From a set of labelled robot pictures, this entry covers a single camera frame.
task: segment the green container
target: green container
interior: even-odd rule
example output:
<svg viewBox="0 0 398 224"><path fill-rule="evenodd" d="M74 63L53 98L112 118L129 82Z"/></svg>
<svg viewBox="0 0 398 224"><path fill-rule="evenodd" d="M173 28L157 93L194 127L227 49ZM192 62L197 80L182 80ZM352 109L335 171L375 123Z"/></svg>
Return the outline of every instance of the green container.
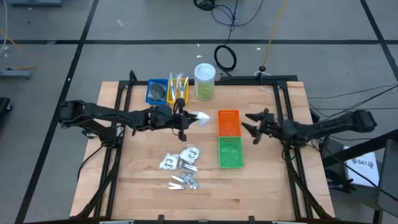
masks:
<svg viewBox="0 0 398 224"><path fill-rule="evenodd" d="M243 150L240 137L218 137L221 168L242 168Z"/></svg>

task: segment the gray floor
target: gray floor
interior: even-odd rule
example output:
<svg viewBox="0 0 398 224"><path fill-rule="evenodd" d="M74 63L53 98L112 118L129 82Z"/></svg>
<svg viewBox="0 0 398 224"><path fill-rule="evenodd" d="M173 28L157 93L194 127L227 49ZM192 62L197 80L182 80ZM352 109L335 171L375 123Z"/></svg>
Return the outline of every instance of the gray floor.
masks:
<svg viewBox="0 0 398 224"><path fill-rule="evenodd" d="M9 6L9 36L17 40L78 40L93 0L65 0L63 7ZM232 0L219 0L233 6ZM240 1L237 20L244 22L260 1ZM386 40L398 39L395 0L368 1ZM259 15L237 27L232 39L268 39L282 1L264 1ZM0 29L4 5L0 4ZM191 1L99 0L89 40L225 39L227 27ZM357 0L289 0L276 39L376 40ZM192 75L202 62L214 64L213 44L85 45L67 99L96 102L101 82L127 79L134 70L138 79L167 77L169 72ZM12 100L14 110L0 134L0 223L13 223L39 156L44 137L65 82L76 45L22 45L34 56L37 69L31 80L0 80L0 96ZM252 75L264 58L265 45L231 44L238 56L234 75ZM395 59L398 45L388 46ZM0 55L0 68L28 65L15 47ZM221 63L231 63L220 52ZM329 96L397 83L380 45L273 45L267 72L298 75L308 96ZM317 108L346 108L380 90L344 99L310 100ZM397 90L366 103L363 108L397 107ZM324 111L332 114L337 111ZM369 134L346 132L344 138L367 138L398 128L397 110L373 110L378 126ZM359 143L347 142L347 145ZM83 160L86 139L78 129L57 128L30 205L26 221L67 218L76 188L76 172ZM377 152L382 159L382 151ZM331 191L336 216L343 220L371 222L373 211ZM383 223L394 223L385 215Z"/></svg>

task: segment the wooden table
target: wooden table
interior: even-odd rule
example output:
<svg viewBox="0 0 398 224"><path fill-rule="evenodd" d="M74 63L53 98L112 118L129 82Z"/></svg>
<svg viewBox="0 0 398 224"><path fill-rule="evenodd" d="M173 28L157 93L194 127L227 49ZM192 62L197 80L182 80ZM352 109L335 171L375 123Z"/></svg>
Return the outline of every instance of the wooden table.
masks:
<svg viewBox="0 0 398 224"><path fill-rule="evenodd" d="M113 108L117 86L118 82L104 82L98 104ZM295 120L312 123L303 83L288 82L288 86ZM133 86L130 111L149 107L145 102L146 88ZM199 101L194 88L190 88L185 110L204 111L211 120L204 127L192 124L186 131L187 142L179 141L169 129L137 132L132 137L131 129L127 128L112 219L156 220L158 215L165 215L166 220L247 220L248 216L254 215L256 220L295 220L288 173L278 140L264 136L258 145L253 145L249 133L242 128L244 167L219 167L217 110L239 110L241 121L254 124L244 114L259 113L264 108L277 114L272 87L216 86L214 98L206 102ZM200 149L200 157L195 162L199 167L196 177L200 188L169 190L170 175L178 172L160 170L159 163L166 153L179 154L187 144ZM88 140L85 157L99 145L97 139ZM104 152L89 161L81 171L71 215L80 212L98 189ZM301 152L308 189L320 205L334 215L319 152L312 147L303 148ZM304 217L299 188L297 192ZM105 208L106 203L101 214L105 214Z"/></svg>

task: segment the blue container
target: blue container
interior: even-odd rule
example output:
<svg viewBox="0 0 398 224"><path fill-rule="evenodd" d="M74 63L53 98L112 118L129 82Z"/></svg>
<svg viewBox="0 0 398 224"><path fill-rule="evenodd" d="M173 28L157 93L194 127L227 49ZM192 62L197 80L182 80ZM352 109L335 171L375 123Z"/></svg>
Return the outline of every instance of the blue container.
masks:
<svg viewBox="0 0 398 224"><path fill-rule="evenodd" d="M148 94L149 94L149 84L150 83L159 83L163 86L166 87L165 89L165 96L164 96L164 101L151 101L148 99ZM169 83L169 80L166 78L151 78L148 79L148 84L147 84L147 96L146 96L146 102L149 103L150 105L164 105L166 104L166 99L167 99L167 85Z"/></svg>

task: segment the orange plastic basket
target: orange plastic basket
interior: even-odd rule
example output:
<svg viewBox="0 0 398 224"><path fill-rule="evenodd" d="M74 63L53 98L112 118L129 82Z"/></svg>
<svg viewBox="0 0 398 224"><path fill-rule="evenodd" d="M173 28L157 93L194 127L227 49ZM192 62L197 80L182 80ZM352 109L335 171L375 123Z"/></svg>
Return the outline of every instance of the orange plastic basket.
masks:
<svg viewBox="0 0 398 224"><path fill-rule="evenodd" d="M238 110L218 111L218 136L240 136L241 123Z"/></svg>

